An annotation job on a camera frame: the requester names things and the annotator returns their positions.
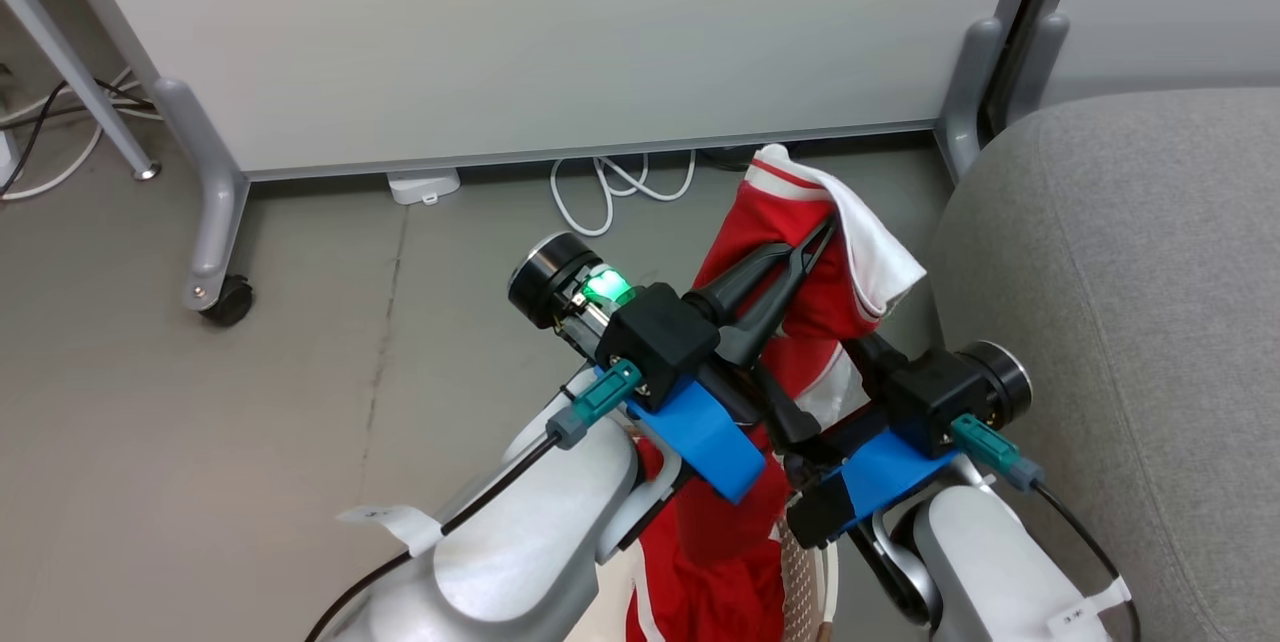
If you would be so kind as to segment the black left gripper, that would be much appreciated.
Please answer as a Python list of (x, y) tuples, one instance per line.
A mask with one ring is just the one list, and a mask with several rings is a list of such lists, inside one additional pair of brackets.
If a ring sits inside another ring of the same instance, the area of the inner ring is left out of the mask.
[[(712, 283), (686, 292), (684, 303), (710, 324), (726, 324), (716, 350), (721, 359), (741, 368), (755, 364), (832, 237), (835, 217), (828, 215), (800, 244), (756, 247)], [(511, 304), (575, 350), (596, 349), (614, 311), (636, 292), (571, 231), (544, 238), (508, 283)]]

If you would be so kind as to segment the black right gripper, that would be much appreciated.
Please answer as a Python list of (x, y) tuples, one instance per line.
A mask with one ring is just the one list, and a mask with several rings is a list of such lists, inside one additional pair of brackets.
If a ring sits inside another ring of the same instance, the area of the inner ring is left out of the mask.
[[(1034, 388), (1024, 364), (1010, 350), (993, 341), (978, 340), (963, 347), (957, 356), (975, 364), (989, 386), (984, 409), (975, 411), (975, 417), (986, 425), (1011, 425), (1025, 416)], [(855, 448), (804, 454), (803, 449), (820, 441), (818, 419), (791, 399), (764, 364), (755, 364), (749, 376), (760, 393), (759, 414), (774, 450), (787, 450), (783, 451), (783, 472), (792, 490), (809, 490), (831, 478), (858, 451)]]

